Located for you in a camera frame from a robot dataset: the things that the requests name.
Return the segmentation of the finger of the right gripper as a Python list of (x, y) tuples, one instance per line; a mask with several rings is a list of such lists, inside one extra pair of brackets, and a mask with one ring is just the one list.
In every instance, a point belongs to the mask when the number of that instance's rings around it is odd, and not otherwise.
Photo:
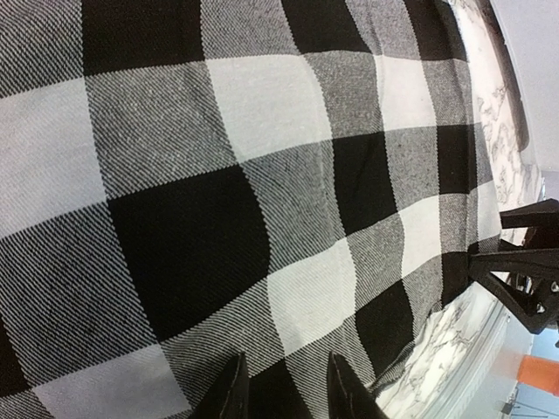
[(469, 257), (469, 277), (532, 334), (558, 321), (558, 250), (513, 250)]
[(549, 198), (544, 201), (529, 204), (517, 209), (500, 213), (500, 222), (503, 230), (515, 228), (558, 226), (559, 202)]

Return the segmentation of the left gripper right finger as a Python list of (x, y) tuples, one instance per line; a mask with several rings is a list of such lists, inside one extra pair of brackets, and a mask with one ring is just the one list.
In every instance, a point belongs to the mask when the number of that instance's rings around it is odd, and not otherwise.
[(330, 419), (382, 419), (384, 412), (340, 354), (328, 355), (328, 414)]

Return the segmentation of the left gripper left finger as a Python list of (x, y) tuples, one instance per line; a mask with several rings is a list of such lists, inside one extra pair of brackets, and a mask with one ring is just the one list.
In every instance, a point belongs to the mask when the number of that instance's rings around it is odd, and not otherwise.
[(250, 378), (245, 354), (230, 358), (191, 419), (247, 419)]

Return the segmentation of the black white plaid shirt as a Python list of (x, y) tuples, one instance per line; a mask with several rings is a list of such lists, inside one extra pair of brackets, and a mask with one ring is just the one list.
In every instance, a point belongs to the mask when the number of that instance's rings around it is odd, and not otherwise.
[(452, 1), (1, 4), (4, 418), (325, 418), (499, 235)]

